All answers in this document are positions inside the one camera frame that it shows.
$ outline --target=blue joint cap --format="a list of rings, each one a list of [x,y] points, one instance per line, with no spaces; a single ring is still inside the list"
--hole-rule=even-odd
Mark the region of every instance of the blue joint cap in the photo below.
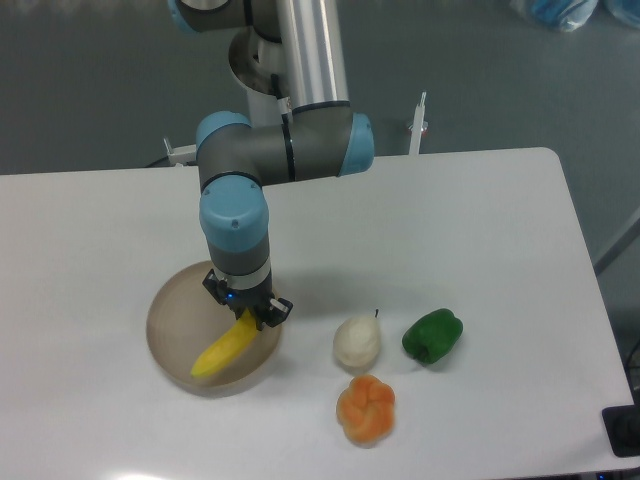
[[[269,229],[269,208],[262,189],[241,175],[214,180],[200,197],[200,226],[207,241],[225,252],[251,250]]]
[[[349,146],[338,176],[366,172],[373,164],[374,155],[375,148],[371,122],[369,122],[366,115],[354,113]]]
[[[216,112],[212,113],[208,117],[205,117],[198,125],[196,130],[196,151],[200,150],[200,145],[204,142],[209,135],[217,132],[221,128],[228,125],[247,125],[251,126],[251,123],[244,115],[233,112]]]
[[[167,6],[169,7],[169,11],[171,12],[173,23],[175,23],[183,33],[198,33],[196,30],[191,28],[191,25],[187,23],[187,21],[180,13],[178,5],[176,4],[176,2],[179,1],[180,0],[167,0]]]

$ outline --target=white table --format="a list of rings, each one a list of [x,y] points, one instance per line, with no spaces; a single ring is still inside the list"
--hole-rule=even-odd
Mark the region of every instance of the white table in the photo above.
[[[272,373],[203,398],[154,364],[146,314],[207,258],[193,168],[0,178],[0,478],[465,480],[640,465],[601,410],[631,403],[556,155],[379,158],[366,174],[266,189],[272,263],[293,301]],[[464,322],[433,368],[403,332]],[[372,373],[394,433],[350,444],[337,326],[379,308]]]

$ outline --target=gray floor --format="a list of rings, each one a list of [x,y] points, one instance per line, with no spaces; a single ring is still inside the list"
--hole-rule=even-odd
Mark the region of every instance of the gray floor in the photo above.
[[[552,33],[506,0],[339,3],[352,103],[379,155],[406,152],[426,89],[423,152],[555,150],[592,254],[640,206],[640,31],[599,10]],[[140,167],[164,155],[163,135],[190,144],[208,113],[245,109],[225,61],[233,32],[187,37],[164,2],[137,4],[0,6],[0,174]],[[624,354],[640,337],[640,242],[600,280]]]

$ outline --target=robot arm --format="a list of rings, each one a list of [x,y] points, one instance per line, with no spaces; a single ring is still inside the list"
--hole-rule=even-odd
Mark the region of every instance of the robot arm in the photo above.
[[[259,329],[273,327],[292,304],[273,294],[262,187],[363,172],[374,156],[369,120],[350,108],[335,0],[169,3],[183,29],[253,25],[281,38],[293,121],[252,128],[218,112],[196,133],[200,223],[214,264],[203,283],[236,316],[249,309]]]

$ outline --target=cable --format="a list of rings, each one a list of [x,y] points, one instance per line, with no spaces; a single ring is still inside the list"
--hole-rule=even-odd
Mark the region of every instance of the cable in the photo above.
[[[151,162],[149,165],[145,166],[144,168],[153,168],[157,165],[160,165],[162,162],[166,162],[168,160],[169,160],[169,157],[165,156],[165,157],[159,158],[155,162]]]
[[[629,368],[631,367],[631,359],[633,358],[633,355],[638,351],[638,348],[640,348],[640,340],[638,340],[636,344],[633,346],[633,348],[631,349],[631,352],[629,353],[629,356],[627,357],[627,360],[624,362],[625,371],[628,371]]]

